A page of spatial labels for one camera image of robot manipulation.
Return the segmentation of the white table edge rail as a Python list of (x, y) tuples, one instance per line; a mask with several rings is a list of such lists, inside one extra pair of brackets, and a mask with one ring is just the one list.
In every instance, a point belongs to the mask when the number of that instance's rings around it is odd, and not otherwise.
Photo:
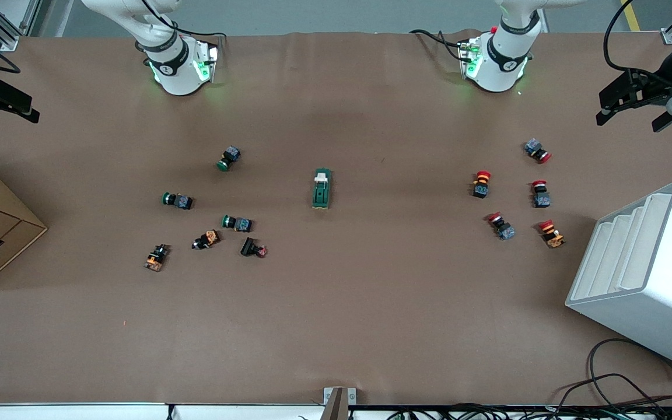
[[(320, 420), (320, 404), (8, 403), (0, 420)], [(352, 405), (354, 420), (672, 420), (656, 405)]]

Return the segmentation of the red button orange ringed neck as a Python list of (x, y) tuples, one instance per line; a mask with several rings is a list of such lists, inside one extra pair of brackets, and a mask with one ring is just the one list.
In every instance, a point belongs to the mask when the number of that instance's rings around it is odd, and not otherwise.
[(471, 195), (476, 198), (484, 199), (488, 196), (489, 192), (489, 181), (491, 179), (491, 174), (488, 171), (480, 170), (475, 175), (475, 180), (472, 183), (472, 193)]

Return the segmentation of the black switch orange body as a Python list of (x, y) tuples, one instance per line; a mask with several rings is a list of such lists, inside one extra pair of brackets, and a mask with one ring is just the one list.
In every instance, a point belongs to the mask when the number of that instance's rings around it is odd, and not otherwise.
[(167, 244), (155, 245), (152, 252), (147, 255), (146, 261), (143, 264), (144, 268), (155, 273), (160, 273), (169, 252), (170, 247)]
[(205, 250), (205, 249), (211, 249), (214, 244), (220, 242), (221, 237), (219, 237), (219, 233), (214, 230), (208, 230), (202, 236), (197, 237), (194, 239), (192, 242), (191, 248), (193, 250)]

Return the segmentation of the red button orange clear body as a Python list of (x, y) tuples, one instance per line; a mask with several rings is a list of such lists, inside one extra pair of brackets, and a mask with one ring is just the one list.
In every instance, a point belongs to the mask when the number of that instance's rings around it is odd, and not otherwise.
[(551, 219), (545, 220), (538, 224), (538, 229), (541, 232), (541, 237), (549, 249), (555, 249), (565, 244), (565, 239)]

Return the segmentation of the brown table cover sheet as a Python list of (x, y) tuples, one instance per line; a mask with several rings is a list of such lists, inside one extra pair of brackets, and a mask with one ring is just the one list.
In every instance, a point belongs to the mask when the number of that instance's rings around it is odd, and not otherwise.
[(672, 183), (660, 109), (596, 124), (600, 44), (545, 34), (516, 90), (488, 94), (407, 34), (229, 37), (222, 84), (174, 97), (129, 39), (22, 41), (3, 78), (41, 118), (0, 113), (0, 179), (48, 230), (0, 272), (0, 402), (552, 401), (614, 335), (565, 306), (596, 220)]

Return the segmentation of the white slotted organizer box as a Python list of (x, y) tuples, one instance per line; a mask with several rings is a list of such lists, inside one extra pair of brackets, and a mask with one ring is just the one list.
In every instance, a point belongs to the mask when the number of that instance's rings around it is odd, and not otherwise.
[(672, 361), (672, 183), (597, 221), (565, 304)]

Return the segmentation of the black square indicator switch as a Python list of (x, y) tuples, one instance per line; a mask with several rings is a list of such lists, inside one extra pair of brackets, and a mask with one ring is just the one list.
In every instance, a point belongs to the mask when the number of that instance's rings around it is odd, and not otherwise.
[(246, 237), (240, 249), (241, 256), (256, 256), (258, 258), (264, 258), (266, 254), (267, 254), (267, 248), (264, 246), (257, 245), (253, 237)]

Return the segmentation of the red button blue body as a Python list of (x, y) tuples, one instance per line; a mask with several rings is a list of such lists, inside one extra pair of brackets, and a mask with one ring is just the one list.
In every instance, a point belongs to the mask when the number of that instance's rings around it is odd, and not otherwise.
[(533, 205), (535, 208), (548, 208), (551, 205), (551, 197), (548, 191), (547, 182), (544, 179), (538, 179), (531, 184), (533, 189)]
[(544, 149), (542, 143), (535, 138), (531, 138), (529, 141), (527, 141), (524, 144), (523, 149), (525, 153), (530, 155), (532, 159), (536, 160), (538, 164), (544, 164), (551, 158), (551, 153)]
[(510, 223), (507, 223), (500, 212), (488, 215), (487, 221), (493, 227), (495, 234), (501, 241), (510, 240), (516, 234), (514, 227)]

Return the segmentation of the metal table edge bracket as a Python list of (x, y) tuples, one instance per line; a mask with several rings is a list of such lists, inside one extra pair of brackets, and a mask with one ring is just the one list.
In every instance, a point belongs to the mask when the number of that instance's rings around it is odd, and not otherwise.
[(354, 420), (350, 407), (357, 404), (357, 388), (326, 387), (323, 389), (323, 404), (320, 420)]

